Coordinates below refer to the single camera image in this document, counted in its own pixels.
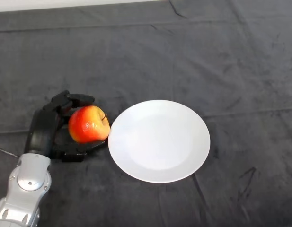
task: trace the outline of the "gray cloth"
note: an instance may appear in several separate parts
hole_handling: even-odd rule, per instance
[[[53,162],[40,227],[292,227],[292,0],[0,13],[0,147],[21,154],[34,110],[64,89],[111,123],[141,101],[185,104],[211,150],[168,184],[128,176],[108,148]],[[0,198],[15,164],[0,153]]]

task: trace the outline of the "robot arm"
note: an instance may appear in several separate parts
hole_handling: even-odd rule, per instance
[[[0,200],[0,227],[37,227],[39,204],[51,186],[48,171],[51,158],[81,162],[90,150],[105,143],[54,143],[56,132],[69,121],[70,109],[93,102],[91,96],[64,91],[35,112],[24,154],[9,176],[7,196]]]

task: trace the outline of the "plate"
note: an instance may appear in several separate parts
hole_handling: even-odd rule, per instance
[[[201,117],[172,101],[131,106],[111,126],[108,145],[115,163],[142,181],[168,183],[194,173],[206,160],[210,135]]]

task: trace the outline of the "red apple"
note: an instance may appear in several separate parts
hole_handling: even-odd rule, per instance
[[[105,113],[97,106],[85,106],[71,116],[69,133],[78,143],[105,140],[110,132],[110,125]]]

